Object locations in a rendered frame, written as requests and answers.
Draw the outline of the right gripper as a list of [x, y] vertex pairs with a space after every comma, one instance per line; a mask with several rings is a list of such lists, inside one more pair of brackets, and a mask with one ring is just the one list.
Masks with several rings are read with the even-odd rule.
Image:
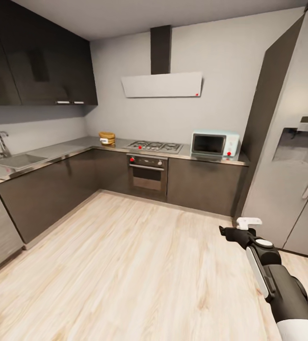
[[223, 228], [222, 226], [219, 226], [219, 230], [220, 230], [221, 235], [225, 236], [228, 242], [237, 242], [241, 247], [243, 247], [241, 245], [241, 239], [243, 236], [250, 234], [256, 237], [256, 230], [254, 228], [249, 228], [249, 227], [248, 227], [248, 230], [241, 230], [237, 227]]

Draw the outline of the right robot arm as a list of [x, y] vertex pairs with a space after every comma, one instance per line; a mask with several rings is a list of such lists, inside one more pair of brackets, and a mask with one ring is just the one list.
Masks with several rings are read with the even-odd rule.
[[261, 225], [259, 218], [239, 217], [237, 227], [219, 226], [228, 242], [237, 242], [246, 255], [282, 341], [308, 341], [308, 295], [300, 280], [281, 264], [281, 255], [272, 242], [256, 236], [248, 225]]

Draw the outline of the popcorn bag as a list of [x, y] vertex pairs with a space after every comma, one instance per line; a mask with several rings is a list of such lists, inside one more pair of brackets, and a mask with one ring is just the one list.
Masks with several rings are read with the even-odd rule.
[[112, 132], [99, 132], [101, 144], [113, 145], [115, 144], [115, 134]]

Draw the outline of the microwave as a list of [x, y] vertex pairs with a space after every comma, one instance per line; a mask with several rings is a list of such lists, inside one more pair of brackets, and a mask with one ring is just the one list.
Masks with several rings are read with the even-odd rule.
[[235, 130], [196, 128], [192, 133], [190, 152], [234, 157], [238, 140], [239, 134]]

